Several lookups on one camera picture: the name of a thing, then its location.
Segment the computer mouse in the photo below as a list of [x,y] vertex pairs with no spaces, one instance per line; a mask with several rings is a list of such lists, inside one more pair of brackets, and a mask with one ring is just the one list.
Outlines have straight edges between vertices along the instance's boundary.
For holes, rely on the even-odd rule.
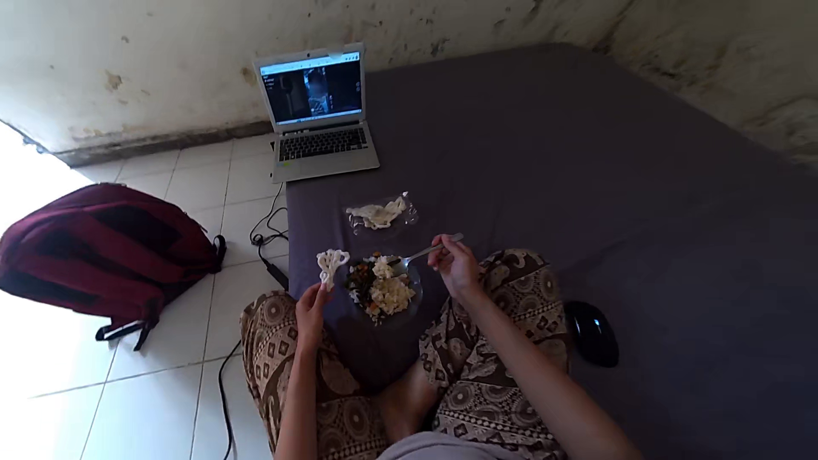
[[571,330],[579,354],[589,363],[612,368],[619,363],[614,330],[600,309],[579,301],[566,302],[565,324]]

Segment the laptop screen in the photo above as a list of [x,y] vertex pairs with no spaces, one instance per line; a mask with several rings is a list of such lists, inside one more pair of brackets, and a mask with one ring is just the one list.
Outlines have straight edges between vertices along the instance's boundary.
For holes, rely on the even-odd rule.
[[260,69],[276,124],[361,112],[361,53],[265,65]]

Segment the laptop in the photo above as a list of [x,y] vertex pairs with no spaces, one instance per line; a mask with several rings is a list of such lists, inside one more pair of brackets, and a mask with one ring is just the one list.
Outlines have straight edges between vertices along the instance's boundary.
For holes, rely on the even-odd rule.
[[366,124],[363,43],[254,62],[273,131],[274,183],[380,166]]

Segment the metal spoon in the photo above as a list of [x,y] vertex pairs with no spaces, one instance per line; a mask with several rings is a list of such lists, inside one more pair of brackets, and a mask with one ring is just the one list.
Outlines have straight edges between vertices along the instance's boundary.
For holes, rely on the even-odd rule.
[[[462,239],[463,239],[463,233],[456,233],[456,234],[452,235],[452,241],[454,241],[454,242],[460,241]],[[419,253],[417,253],[415,255],[410,255],[409,257],[396,257],[396,258],[389,261],[389,265],[392,266],[392,270],[394,270],[395,276],[404,274],[409,270],[409,263],[412,260],[417,259],[418,257],[421,257],[422,255],[427,255],[429,252],[432,252],[433,250],[438,250],[438,249],[440,249],[442,247],[443,247],[443,243],[440,243],[439,245],[436,245],[436,246],[427,247],[426,249],[422,250],[421,252],[419,252]]]

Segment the black cable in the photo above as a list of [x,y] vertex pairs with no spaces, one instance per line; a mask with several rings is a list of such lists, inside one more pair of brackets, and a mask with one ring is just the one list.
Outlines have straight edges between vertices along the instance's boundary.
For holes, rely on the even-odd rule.
[[[278,201],[278,196],[281,194],[281,189],[283,187],[284,187],[284,183],[281,183],[281,185],[278,186],[278,192],[276,193],[276,197],[272,199],[272,205],[270,206],[270,212],[268,212],[267,215],[262,217],[261,220],[259,220],[258,223],[256,223],[253,226],[253,228],[250,230],[250,235],[249,235],[250,243],[253,246],[258,246],[258,257],[260,257],[262,260],[264,260],[264,258],[261,256],[262,246],[266,246],[266,245],[272,243],[273,240],[275,240],[276,238],[284,238],[287,241],[290,240],[285,235],[285,233],[287,233],[287,230],[282,232],[281,230],[279,230],[277,228],[274,228],[274,227],[272,227],[270,225],[270,221],[272,220],[273,217],[276,216],[276,214],[278,214],[282,210],[284,210],[284,211],[287,210],[286,206],[282,206],[281,208],[276,209],[276,201]],[[264,222],[264,219],[267,220],[267,222],[266,222],[267,228],[269,228],[270,230],[273,230],[273,234],[272,235],[264,235],[261,232],[253,234],[253,232],[255,232],[255,229],[258,228],[259,225],[261,225],[261,222]]]
[[[281,230],[274,228],[270,225],[270,221],[276,214],[279,213],[281,210],[287,210],[285,206],[276,209],[276,201],[278,201],[278,196],[281,194],[281,189],[284,187],[284,183],[278,186],[278,192],[276,193],[276,197],[272,199],[272,206],[270,207],[270,212],[267,213],[261,220],[256,223],[253,228],[250,230],[249,238],[250,243],[253,246],[258,246],[258,257],[264,262],[264,265],[267,266],[267,271],[284,287],[285,290],[288,290],[289,287],[289,280],[287,276],[281,272],[275,265],[270,264],[267,262],[266,259],[261,255],[261,248],[272,243],[276,238],[284,238],[285,240],[289,241],[290,239],[286,236],[287,231],[285,230],[282,232]],[[263,235],[262,233],[255,233],[255,229],[261,225],[261,222],[264,222],[264,219],[267,220],[266,226],[270,230],[273,231],[272,235]],[[233,438],[233,425],[230,423],[230,414],[227,411],[227,396],[224,394],[224,382],[222,382],[222,372],[224,371],[224,366],[227,364],[227,360],[230,359],[233,354],[236,352],[236,349],[239,348],[241,345],[241,340],[233,347],[233,350],[230,351],[230,354],[224,359],[222,362],[222,366],[218,369],[218,392],[222,394],[222,412],[224,413],[224,425],[227,428],[227,451],[224,453],[224,460],[227,460],[227,457],[230,455],[230,450],[233,448],[233,444],[235,439]]]
[[[270,221],[272,220],[273,217],[276,216],[276,214],[278,214],[282,210],[287,210],[286,206],[282,206],[281,208],[276,209],[276,201],[278,201],[278,196],[281,194],[281,189],[283,187],[284,183],[281,183],[281,185],[278,186],[278,193],[276,193],[276,197],[272,199],[270,212],[268,212],[267,215],[262,217],[261,220],[259,220],[258,223],[256,223],[253,226],[253,228],[250,230],[249,238],[250,244],[258,247],[258,258],[261,259],[261,261],[264,263],[264,266],[267,267],[267,272],[270,273],[272,277],[274,277],[276,281],[278,281],[279,284],[281,284],[281,287],[283,287],[285,291],[288,291],[290,289],[290,280],[287,279],[287,276],[278,267],[268,262],[267,259],[264,259],[264,256],[261,255],[261,248],[272,243],[276,238],[284,238],[285,240],[290,241],[290,239],[286,235],[287,230],[282,232],[281,230],[274,228],[272,225],[270,225]],[[254,233],[256,228],[258,228],[258,226],[261,225],[261,223],[264,222],[265,219],[267,220],[265,225],[267,226],[267,228],[273,231],[273,234],[264,235],[261,232]]]
[[224,453],[224,460],[230,455],[230,449],[233,449],[233,425],[230,423],[230,414],[227,412],[227,396],[224,394],[224,382],[222,382],[222,372],[227,360],[230,359],[236,352],[236,349],[241,345],[241,340],[230,350],[230,354],[222,361],[222,366],[218,369],[218,392],[222,394],[222,412],[224,413],[224,425],[227,427],[227,452]]

